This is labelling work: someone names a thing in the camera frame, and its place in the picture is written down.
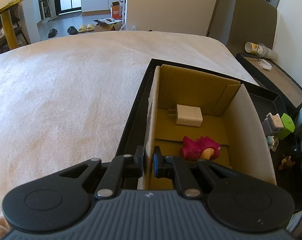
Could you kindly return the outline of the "right black slipper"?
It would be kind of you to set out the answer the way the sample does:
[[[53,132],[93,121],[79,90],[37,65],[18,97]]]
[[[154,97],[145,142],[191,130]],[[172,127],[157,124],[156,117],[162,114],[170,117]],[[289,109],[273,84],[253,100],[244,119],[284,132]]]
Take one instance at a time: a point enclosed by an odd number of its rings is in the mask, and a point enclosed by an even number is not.
[[[67,29],[67,33],[69,35],[76,35],[78,34],[78,30],[74,27],[74,26],[70,26],[68,29]]]

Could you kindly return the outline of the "left black slipper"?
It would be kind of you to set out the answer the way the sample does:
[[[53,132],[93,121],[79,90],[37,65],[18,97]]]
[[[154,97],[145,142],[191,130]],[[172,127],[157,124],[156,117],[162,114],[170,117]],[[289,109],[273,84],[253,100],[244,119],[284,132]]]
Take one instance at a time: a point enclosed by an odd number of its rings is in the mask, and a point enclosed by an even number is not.
[[[57,33],[58,33],[58,31],[55,28],[50,29],[50,31],[48,33],[48,38],[55,37]]]

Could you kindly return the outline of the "large black tray box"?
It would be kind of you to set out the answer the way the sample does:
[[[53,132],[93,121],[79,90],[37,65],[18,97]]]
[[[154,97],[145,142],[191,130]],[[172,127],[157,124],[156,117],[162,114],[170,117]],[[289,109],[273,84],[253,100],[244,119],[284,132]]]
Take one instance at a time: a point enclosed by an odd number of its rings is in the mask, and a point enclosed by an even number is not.
[[[141,78],[134,78],[139,84],[138,92],[132,105],[129,117],[127,119],[116,155],[132,153],[136,146],[143,145],[146,131],[146,116],[148,112],[148,97],[152,86],[154,71],[156,66],[169,64],[170,66],[192,69],[207,74],[213,74],[219,77],[232,79],[232,76],[214,72],[187,64],[176,63],[171,61],[151,59],[147,68],[142,72]],[[250,82],[235,78],[235,80],[244,84],[251,100],[255,106],[260,119],[262,115],[268,112],[283,114],[287,112],[284,103],[278,93],[265,89],[261,86],[254,85]],[[289,172],[275,171],[278,185],[285,189],[293,197],[295,212],[302,210],[302,173],[299,167],[290,169]]]

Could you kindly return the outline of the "white power adapter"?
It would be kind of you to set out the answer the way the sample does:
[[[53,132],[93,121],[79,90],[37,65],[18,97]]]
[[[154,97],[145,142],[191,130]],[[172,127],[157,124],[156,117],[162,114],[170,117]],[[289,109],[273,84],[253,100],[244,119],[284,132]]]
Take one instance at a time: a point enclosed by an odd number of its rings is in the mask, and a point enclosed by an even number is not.
[[[177,104],[175,109],[169,109],[168,115],[175,117],[176,125],[200,127],[203,115],[200,107]]]

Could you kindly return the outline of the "black side tray with cardboard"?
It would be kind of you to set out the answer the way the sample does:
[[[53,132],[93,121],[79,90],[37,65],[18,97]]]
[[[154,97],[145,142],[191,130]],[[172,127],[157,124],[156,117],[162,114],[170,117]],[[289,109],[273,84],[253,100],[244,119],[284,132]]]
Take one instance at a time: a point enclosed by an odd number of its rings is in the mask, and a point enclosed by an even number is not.
[[[286,112],[295,118],[302,108],[302,87],[274,61],[266,59],[271,70],[262,69],[259,57],[247,53],[236,55],[238,62],[262,87],[277,93],[286,108]]]

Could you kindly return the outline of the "brown cardboard box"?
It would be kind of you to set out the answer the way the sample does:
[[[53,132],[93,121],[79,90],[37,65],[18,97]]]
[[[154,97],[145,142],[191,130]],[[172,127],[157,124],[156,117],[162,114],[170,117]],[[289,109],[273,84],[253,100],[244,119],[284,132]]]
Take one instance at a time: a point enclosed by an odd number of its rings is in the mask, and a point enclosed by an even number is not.
[[[178,125],[169,111],[177,105],[199,107],[199,127]],[[148,97],[142,190],[171,189],[172,183],[154,176],[153,152],[179,155],[182,139],[209,137],[221,146],[217,163],[267,183],[276,184],[271,154],[261,121],[244,84],[197,70],[158,66]]]

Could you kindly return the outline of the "magenta pink plush toy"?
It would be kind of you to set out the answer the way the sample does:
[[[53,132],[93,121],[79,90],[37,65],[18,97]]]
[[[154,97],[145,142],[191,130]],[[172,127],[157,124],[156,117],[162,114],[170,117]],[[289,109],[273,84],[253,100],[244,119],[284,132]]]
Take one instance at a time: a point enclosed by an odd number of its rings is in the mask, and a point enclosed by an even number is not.
[[[194,161],[198,159],[214,160],[219,157],[220,144],[210,137],[201,136],[196,141],[184,136],[180,155],[183,159]]]

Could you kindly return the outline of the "white face mask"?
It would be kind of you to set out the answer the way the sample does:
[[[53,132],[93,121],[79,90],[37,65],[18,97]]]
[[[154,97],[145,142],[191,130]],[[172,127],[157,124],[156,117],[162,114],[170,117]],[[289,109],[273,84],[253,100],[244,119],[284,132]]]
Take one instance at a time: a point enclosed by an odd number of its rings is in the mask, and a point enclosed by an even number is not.
[[[273,68],[272,65],[264,59],[258,59],[256,61],[256,64],[260,69],[264,69],[267,71],[271,71]]]

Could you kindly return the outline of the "large leaning cardboard sheet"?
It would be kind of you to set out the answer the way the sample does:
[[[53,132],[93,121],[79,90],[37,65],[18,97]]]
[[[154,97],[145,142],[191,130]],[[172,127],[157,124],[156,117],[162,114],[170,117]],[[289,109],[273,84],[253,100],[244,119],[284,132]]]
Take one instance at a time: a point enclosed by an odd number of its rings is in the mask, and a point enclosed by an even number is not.
[[[246,42],[272,49],[277,10],[264,0],[236,0],[227,48],[233,55],[244,53]]]

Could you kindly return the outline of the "stacked paper cups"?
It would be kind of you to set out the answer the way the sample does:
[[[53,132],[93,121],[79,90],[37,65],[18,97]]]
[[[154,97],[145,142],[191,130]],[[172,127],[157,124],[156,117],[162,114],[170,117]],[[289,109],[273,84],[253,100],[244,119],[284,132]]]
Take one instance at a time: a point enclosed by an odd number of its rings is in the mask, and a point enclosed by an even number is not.
[[[252,42],[246,42],[244,45],[244,49],[247,53],[258,55],[266,59],[277,60],[279,57],[275,51],[269,49],[261,43],[256,44]]]

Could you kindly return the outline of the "orange cardboard box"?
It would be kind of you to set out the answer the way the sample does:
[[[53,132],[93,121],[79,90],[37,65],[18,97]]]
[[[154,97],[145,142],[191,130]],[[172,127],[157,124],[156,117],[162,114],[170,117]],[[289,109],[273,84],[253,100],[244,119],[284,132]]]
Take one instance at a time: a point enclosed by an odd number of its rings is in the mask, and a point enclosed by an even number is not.
[[[111,17],[115,20],[122,19],[122,5],[119,1],[112,2],[110,6]]]

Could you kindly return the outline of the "yellow slipper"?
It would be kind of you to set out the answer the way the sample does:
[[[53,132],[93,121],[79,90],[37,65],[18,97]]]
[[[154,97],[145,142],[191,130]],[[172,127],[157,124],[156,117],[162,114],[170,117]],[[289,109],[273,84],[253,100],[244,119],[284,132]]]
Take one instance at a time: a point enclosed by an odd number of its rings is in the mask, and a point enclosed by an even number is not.
[[[86,31],[95,31],[95,25],[89,23],[89,24],[87,25]]]
[[[87,31],[87,27],[84,24],[80,25],[80,27],[78,28],[78,33],[84,33],[86,31]]]

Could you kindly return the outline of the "small blue white figurine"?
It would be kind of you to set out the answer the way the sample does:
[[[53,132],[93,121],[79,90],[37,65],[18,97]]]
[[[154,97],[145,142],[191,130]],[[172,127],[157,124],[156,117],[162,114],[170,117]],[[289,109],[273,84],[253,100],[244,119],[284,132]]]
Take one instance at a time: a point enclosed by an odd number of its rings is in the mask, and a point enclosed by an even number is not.
[[[279,140],[274,135],[269,135],[266,137],[266,141],[268,144],[268,147],[271,151],[275,152],[277,150],[277,147],[279,145]]]

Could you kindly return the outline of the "yellow table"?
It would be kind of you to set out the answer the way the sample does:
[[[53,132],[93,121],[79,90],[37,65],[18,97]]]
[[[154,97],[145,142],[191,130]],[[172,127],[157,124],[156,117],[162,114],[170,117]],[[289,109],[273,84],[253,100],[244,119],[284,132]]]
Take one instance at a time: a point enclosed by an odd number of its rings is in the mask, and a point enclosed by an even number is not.
[[[0,18],[4,29],[6,41],[10,50],[18,48],[18,41],[13,30],[10,8],[16,4],[22,4],[22,12],[30,43],[40,41],[37,24],[40,22],[38,0],[12,0],[6,6],[0,8]]]

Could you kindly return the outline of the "small brown figurine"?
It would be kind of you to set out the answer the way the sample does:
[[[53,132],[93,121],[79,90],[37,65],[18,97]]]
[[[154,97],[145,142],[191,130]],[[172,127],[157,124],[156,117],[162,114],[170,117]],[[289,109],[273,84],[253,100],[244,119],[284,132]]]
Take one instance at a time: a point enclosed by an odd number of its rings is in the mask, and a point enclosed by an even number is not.
[[[288,169],[295,165],[295,161],[291,159],[291,156],[284,156],[281,161],[281,165],[279,166],[279,170]]]

